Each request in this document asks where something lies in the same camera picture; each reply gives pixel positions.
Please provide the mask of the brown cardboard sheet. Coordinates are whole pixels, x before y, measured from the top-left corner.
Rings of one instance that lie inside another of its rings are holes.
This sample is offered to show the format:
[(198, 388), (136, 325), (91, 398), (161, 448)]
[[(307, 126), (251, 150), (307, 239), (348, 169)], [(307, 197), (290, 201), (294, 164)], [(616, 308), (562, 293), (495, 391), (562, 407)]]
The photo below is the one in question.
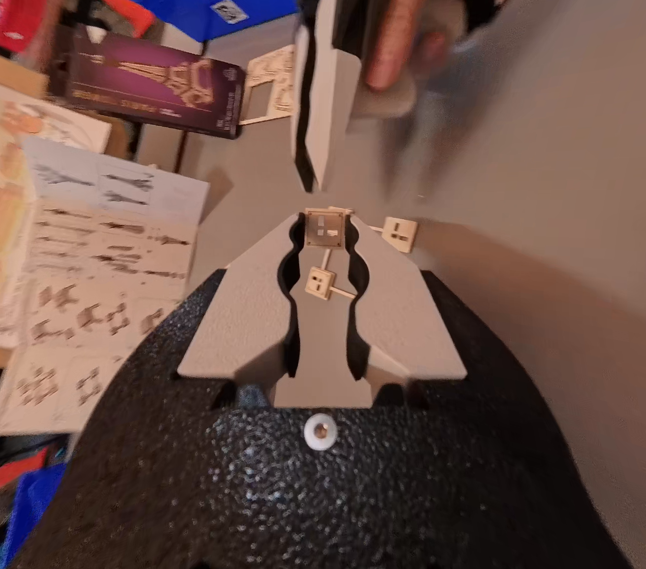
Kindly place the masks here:
[(92, 111), (72, 109), (48, 94), (42, 73), (1, 58), (1, 141), (47, 138), (94, 153), (127, 159), (124, 122)]

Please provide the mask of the wooden sheet with square hole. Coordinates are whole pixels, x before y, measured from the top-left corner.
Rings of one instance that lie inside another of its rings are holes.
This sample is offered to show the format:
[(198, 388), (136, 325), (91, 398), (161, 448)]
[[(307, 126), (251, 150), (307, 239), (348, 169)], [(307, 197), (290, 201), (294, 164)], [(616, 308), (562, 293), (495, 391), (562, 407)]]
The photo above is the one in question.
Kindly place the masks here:
[[(241, 106), (240, 126), (288, 118), (293, 114), (294, 44), (278, 48), (250, 60)], [(266, 110), (255, 117), (249, 114), (253, 89), (270, 85)]]

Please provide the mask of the paper instruction sheet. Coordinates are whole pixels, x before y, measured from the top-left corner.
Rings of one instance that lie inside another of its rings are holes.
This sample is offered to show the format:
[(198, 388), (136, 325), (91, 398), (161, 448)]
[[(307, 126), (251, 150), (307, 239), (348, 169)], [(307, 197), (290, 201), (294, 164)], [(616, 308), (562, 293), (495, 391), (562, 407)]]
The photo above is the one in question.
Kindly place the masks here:
[(209, 186), (28, 137), (35, 186), (1, 435), (78, 433), (181, 302)]

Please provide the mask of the blue fabric item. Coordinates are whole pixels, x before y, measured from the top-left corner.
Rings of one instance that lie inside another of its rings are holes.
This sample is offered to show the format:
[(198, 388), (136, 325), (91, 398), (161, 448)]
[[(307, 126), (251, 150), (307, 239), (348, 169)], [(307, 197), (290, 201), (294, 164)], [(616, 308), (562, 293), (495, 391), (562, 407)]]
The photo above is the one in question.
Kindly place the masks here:
[(30, 471), (20, 477), (1, 545), (1, 568), (7, 568), (53, 500), (66, 463)]

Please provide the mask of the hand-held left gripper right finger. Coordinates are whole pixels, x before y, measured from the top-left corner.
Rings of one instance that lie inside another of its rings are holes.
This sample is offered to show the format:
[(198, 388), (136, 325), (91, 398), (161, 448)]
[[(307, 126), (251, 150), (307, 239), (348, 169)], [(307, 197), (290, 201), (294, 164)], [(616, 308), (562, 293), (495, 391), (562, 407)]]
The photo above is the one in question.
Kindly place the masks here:
[(346, 359), (357, 381), (462, 380), (467, 370), (418, 267), (357, 216), (346, 218)]

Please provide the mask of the red-orange plastic item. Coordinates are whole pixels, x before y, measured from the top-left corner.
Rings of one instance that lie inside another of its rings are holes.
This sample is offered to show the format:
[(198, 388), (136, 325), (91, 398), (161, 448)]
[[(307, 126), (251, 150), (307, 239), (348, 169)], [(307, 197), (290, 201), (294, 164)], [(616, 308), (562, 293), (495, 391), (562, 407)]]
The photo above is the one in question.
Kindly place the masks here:
[(133, 37), (142, 39), (156, 21), (156, 16), (132, 0), (101, 0), (133, 27)]

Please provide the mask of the wooden four-square frame piece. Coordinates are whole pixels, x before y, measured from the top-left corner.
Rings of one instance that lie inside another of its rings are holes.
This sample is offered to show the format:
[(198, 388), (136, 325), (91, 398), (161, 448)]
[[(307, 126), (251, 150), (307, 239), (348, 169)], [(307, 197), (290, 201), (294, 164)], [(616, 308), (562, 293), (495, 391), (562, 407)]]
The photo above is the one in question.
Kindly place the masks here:
[[(386, 217), (384, 219), (384, 224), (382, 227), (370, 226), (370, 228), (374, 232), (379, 234), (384, 241), (390, 243), (400, 253), (408, 255), (414, 249), (414, 244), (416, 241), (417, 230), (418, 230), (418, 223), (413, 220), (401, 219), (396, 217)], [(318, 249), (322, 250), (323, 256), (322, 256), (321, 264), (317, 267), (324, 268), (333, 272), (332, 270), (329, 269), (329, 261), (332, 256), (332, 253), (335, 250), (340, 250), (340, 248), (336, 248), (336, 249), (318, 248)], [(356, 296), (352, 292), (337, 288), (335, 286), (335, 282), (329, 299), (334, 294), (342, 296), (347, 299), (354, 299)]]

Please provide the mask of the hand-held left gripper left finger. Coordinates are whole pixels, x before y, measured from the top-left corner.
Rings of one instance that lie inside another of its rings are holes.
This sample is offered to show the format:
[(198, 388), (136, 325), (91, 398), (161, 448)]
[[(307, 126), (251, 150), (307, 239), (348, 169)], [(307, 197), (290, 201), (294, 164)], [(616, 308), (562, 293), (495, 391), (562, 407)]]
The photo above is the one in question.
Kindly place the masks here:
[(295, 213), (236, 258), (178, 367), (185, 378), (278, 381), (300, 358), (297, 306), (305, 215)]

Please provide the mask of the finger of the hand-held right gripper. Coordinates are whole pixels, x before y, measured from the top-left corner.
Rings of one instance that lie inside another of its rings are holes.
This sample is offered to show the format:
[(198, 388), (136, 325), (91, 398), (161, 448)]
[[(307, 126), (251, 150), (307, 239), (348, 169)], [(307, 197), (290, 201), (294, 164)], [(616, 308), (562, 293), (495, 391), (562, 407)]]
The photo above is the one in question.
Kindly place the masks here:
[(310, 126), (311, 88), (316, 51), (313, 30), (308, 27), (305, 20), (300, 20), (295, 33), (291, 154), (305, 192), (312, 192), (315, 183), (315, 174), (306, 145), (306, 137)]
[(337, 0), (319, 0), (313, 36), (314, 69), (305, 148), (316, 189), (329, 185), (335, 153), (343, 141), (353, 108), (360, 58), (332, 46)]

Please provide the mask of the purple puzzle box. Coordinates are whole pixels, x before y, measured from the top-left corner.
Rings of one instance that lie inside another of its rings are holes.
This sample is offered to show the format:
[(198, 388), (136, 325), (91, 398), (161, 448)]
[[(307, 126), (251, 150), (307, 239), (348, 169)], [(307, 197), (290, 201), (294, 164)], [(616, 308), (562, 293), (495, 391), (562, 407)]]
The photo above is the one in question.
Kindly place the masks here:
[(78, 24), (63, 49), (66, 100), (121, 119), (234, 140), (238, 65)]

